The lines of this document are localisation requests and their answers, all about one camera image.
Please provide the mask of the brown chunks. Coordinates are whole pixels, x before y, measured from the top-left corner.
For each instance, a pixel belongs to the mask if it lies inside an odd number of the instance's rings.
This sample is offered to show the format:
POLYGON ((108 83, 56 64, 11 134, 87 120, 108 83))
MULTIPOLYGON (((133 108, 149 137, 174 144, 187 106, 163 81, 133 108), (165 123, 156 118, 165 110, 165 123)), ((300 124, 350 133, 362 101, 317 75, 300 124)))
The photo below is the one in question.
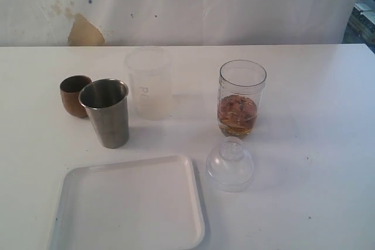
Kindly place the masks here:
POLYGON ((257 120, 256 103, 247 97, 229 95, 222 98, 217 109, 217 117, 221 131, 228 136, 248 135, 257 120))

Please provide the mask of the stainless steel tumbler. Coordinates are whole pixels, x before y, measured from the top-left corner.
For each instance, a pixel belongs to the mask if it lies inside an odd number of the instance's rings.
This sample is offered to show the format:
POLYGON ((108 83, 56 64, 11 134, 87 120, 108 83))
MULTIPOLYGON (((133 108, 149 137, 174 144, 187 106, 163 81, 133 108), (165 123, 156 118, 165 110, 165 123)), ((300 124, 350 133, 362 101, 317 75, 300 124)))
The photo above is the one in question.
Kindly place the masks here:
POLYGON ((129 140, 128 87, 113 78, 94 81, 79 93, 79 102, 100 143, 109 149, 116 149, 129 140))

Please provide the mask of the brown wooden cup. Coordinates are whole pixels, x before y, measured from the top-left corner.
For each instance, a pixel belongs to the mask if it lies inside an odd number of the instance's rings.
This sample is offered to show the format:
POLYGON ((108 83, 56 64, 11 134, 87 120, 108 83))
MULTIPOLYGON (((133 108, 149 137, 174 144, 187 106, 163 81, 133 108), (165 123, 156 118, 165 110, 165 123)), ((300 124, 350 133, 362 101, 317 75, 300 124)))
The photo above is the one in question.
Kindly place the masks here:
POLYGON ((90 83, 91 78, 84 75, 71 76, 60 83, 62 104, 70 115, 77 118, 87 117, 86 110, 79 102, 79 94, 90 83))

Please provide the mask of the clear plastic shaker cup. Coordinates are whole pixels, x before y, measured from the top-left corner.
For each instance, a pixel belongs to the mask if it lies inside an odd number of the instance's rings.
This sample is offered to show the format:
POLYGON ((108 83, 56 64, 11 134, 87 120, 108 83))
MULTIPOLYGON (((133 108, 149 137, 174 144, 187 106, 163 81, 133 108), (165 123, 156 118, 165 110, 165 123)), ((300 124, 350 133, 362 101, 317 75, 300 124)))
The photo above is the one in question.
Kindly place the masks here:
MULTIPOLYGON (((266 79, 265 68, 256 62, 237 59, 224 63, 219 71, 217 109, 220 100, 232 94, 252 99, 259 108, 266 79)), ((244 139, 247 136, 233 137, 244 139)))

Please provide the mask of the clear dome shaker lid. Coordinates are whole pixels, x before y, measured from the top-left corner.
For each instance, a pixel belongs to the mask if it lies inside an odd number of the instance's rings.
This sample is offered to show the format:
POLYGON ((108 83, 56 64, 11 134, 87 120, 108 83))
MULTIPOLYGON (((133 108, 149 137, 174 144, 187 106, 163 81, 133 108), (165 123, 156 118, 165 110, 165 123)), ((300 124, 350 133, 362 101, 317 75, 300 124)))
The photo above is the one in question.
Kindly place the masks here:
POLYGON ((254 161, 241 139, 229 136, 217 144, 206 159, 211 183, 226 192, 247 189, 254 176, 254 161))

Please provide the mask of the translucent white plastic container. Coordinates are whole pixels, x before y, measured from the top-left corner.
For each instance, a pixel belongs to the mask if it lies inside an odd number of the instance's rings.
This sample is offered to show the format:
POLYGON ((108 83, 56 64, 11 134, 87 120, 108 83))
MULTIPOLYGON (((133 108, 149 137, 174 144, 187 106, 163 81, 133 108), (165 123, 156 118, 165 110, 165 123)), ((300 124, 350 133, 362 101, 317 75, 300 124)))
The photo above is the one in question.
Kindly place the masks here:
POLYGON ((161 47, 144 46, 125 57, 132 99, 139 117, 165 119, 172 108, 171 59, 161 47))

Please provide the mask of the white square plastic tray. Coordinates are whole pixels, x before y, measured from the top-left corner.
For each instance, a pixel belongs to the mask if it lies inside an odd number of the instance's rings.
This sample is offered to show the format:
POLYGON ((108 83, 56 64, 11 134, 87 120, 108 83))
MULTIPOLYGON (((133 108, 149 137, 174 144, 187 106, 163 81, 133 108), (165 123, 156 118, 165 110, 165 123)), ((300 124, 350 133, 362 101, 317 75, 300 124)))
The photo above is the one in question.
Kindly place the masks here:
POLYGON ((80 167, 62 184, 49 249, 193 249, 205 225, 181 155, 80 167))

